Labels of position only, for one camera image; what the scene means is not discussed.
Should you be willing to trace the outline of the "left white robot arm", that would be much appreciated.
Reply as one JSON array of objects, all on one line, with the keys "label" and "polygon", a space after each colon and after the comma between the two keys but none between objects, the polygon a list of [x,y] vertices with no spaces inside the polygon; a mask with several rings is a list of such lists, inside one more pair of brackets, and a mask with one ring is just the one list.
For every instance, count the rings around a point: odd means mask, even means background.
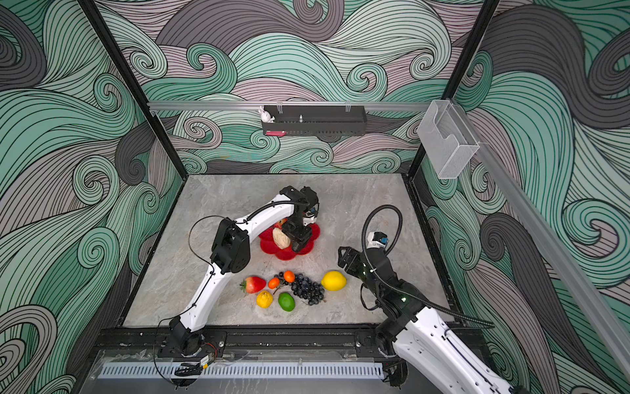
[{"label": "left white robot arm", "polygon": [[235,220],[223,218],[212,244],[208,270],[185,310],[169,322],[172,340],[182,356],[196,355],[202,330],[222,291],[251,258],[250,244],[277,223],[295,254],[311,246],[319,210],[317,193],[305,186],[283,188],[269,203]]}]

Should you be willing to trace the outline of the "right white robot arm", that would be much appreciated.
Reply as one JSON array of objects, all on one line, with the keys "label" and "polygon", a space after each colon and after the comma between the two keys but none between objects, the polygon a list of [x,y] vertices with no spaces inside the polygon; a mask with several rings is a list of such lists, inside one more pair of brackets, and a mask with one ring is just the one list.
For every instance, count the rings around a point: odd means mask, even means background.
[{"label": "right white robot arm", "polygon": [[414,285],[398,278],[382,247],[338,249],[338,266],[361,280],[387,319],[377,326],[379,350],[398,357],[444,393],[526,393],[490,369],[459,339]]}]

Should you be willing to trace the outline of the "cream fake pear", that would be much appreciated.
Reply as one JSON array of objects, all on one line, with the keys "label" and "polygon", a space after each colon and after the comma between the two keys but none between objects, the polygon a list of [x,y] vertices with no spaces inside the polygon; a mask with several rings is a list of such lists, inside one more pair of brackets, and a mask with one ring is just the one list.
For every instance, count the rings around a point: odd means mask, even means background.
[{"label": "cream fake pear", "polygon": [[279,250],[284,250],[291,246],[290,238],[280,228],[273,228],[272,239]]}]

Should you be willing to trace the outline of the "red flower-shaped fruit bowl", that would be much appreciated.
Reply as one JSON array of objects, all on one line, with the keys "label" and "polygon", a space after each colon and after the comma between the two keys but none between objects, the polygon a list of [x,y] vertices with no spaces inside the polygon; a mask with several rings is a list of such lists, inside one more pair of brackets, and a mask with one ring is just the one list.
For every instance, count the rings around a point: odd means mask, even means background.
[{"label": "red flower-shaped fruit bowl", "polygon": [[300,252],[293,251],[290,246],[285,249],[280,249],[276,245],[273,239],[273,231],[276,229],[281,229],[281,226],[278,223],[259,235],[261,250],[266,254],[275,255],[277,259],[280,259],[282,261],[292,260],[298,255],[307,255],[313,250],[315,241],[321,235],[321,228],[320,226],[318,226],[318,224],[313,223],[310,224],[309,227],[312,229],[313,234],[305,248],[303,248]]}]

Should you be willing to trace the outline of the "red fake mango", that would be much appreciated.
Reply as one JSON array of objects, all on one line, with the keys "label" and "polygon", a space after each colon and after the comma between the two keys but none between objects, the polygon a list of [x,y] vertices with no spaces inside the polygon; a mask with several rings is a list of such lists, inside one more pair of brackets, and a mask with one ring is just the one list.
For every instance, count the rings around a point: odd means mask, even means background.
[{"label": "red fake mango", "polygon": [[267,287],[267,281],[258,276],[249,276],[244,279],[240,288],[246,294],[257,294]]}]

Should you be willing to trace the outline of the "green fake lime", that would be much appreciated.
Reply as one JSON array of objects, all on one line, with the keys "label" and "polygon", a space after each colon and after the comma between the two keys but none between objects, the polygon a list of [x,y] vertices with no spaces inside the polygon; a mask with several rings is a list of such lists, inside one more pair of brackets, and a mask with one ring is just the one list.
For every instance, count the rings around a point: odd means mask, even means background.
[{"label": "green fake lime", "polygon": [[295,309],[295,299],[290,293],[283,292],[280,294],[278,304],[285,312],[292,312]]}]

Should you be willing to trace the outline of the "large yellow fake lemon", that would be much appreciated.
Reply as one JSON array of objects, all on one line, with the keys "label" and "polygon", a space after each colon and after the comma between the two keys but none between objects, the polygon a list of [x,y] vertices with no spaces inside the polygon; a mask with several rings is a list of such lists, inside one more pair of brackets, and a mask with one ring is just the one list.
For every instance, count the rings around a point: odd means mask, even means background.
[{"label": "large yellow fake lemon", "polygon": [[337,292],[346,286],[346,277],[338,271],[330,271],[323,276],[321,285],[329,292]]}]

